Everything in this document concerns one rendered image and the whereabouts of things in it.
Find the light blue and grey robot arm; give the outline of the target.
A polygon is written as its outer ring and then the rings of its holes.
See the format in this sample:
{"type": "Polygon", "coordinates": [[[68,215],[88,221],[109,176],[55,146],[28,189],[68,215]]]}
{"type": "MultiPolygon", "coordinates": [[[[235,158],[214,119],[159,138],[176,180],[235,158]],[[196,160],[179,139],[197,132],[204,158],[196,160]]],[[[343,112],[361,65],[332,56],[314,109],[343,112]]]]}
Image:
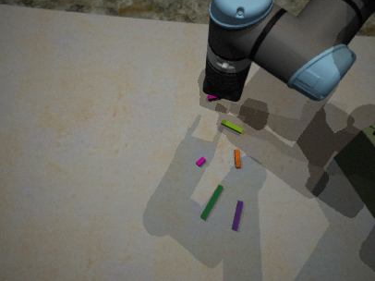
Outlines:
{"type": "Polygon", "coordinates": [[[297,17],[273,0],[212,0],[208,42],[321,101],[356,61],[347,45],[374,12],[375,0],[310,0],[297,17]]]}

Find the lime green rectangular bar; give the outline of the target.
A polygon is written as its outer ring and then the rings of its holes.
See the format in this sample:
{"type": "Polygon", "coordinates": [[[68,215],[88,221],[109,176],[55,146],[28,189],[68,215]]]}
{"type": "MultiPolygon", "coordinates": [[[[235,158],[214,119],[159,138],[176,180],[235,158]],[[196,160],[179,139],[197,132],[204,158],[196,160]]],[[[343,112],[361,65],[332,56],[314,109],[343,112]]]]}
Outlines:
{"type": "Polygon", "coordinates": [[[238,133],[240,133],[240,134],[241,134],[242,131],[243,131],[242,128],[240,128],[240,127],[238,127],[238,126],[236,126],[236,125],[234,125],[234,124],[232,124],[232,123],[230,123],[230,122],[228,122],[228,121],[226,121],[226,120],[223,120],[222,125],[224,125],[224,126],[230,128],[230,129],[232,129],[232,130],[234,130],[234,131],[236,131],[236,132],[238,132],[238,133]]]}

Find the purple rod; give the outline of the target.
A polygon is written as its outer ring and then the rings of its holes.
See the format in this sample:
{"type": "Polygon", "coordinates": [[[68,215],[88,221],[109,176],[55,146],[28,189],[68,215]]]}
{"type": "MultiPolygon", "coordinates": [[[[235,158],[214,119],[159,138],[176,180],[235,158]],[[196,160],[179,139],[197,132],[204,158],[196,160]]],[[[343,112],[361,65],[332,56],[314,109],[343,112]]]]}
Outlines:
{"type": "Polygon", "coordinates": [[[241,215],[242,205],[243,205],[243,202],[241,202],[241,201],[237,202],[236,214],[235,214],[235,219],[234,219],[234,223],[233,223],[233,227],[232,227],[233,230],[237,230],[237,228],[238,228],[238,223],[239,223],[239,218],[240,218],[240,215],[241,215]]]}

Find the orange rod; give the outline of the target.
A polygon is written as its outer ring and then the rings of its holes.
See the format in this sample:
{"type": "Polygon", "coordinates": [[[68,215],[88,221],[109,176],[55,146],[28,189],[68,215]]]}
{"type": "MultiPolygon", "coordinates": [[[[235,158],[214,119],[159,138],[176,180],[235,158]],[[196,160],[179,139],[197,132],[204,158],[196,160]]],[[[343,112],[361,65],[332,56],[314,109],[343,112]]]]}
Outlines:
{"type": "Polygon", "coordinates": [[[235,150],[235,161],[236,161],[236,168],[240,168],[240,153],[239,150],[235,150]]]}

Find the green rod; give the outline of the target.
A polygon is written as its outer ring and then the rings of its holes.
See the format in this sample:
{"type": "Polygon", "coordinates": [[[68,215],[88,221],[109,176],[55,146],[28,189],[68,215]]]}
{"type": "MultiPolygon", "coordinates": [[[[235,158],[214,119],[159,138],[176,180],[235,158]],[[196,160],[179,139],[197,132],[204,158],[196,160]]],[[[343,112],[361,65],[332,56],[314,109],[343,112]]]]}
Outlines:
{"type": "Polygon", "coordinates": [[[214,192],[214,194],[212,195],[212,198],[211,200],[209,201],[207,207],[205,208],[202,216],[200,218],[202,218],[203,220],[205,220],[206,216],[208,215],[210,209],[212,208],[214,202],[216,201],[218,195],[220,194],[221,190],[222,190],[223,186],[219,185],[218,188],[216,189],[216,191],[214,192]]]}

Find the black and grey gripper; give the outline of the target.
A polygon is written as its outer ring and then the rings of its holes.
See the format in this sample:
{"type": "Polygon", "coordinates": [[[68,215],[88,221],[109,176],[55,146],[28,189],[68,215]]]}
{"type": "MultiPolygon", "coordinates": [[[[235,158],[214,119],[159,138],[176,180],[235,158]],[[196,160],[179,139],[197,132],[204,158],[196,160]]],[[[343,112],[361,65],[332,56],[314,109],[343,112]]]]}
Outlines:
{"type": "Polygon", "coordinates": [[[240,61],[224,60],[212,51],[208,42],[203,92],[225,100],[238,102],[251,63],[252,61],[247,58],[240,61]]]}

